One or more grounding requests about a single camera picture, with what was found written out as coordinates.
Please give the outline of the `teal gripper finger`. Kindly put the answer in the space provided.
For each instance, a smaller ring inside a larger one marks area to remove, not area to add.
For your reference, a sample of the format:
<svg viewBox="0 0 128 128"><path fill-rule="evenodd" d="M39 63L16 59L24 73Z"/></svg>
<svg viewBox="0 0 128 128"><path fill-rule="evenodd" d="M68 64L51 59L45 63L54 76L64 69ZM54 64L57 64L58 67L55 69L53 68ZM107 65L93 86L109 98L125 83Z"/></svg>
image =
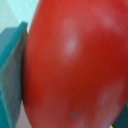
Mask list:
<svg viewBox="0 0 128 128"><path fill-rule="evenodd" d="M0 34L0 128L16 128L22 101L21 77L27 24Z"/></svg>

